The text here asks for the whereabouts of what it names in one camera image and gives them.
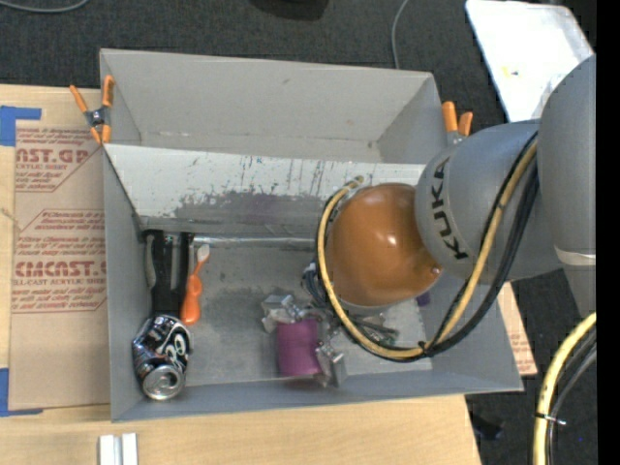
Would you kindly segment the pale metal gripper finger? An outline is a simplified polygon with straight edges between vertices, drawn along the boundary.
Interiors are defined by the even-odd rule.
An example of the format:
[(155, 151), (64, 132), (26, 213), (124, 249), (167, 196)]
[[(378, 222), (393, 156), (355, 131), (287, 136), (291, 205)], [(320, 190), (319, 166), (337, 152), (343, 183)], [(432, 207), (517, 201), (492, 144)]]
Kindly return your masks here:
[(319, 383), (323, 387), (340, 388), (348, 378), (344, 354), (329, 342), (320, 341), (315, 356), (321, 368), (321, 374), (317, 377)]
[(310, 303), (291, 294), (272, 294), (262, 301), (261, 307), (263, 329), (267, 333), (272, 333), (280, 324), (290, 325), (300, 322), (309, 310)]

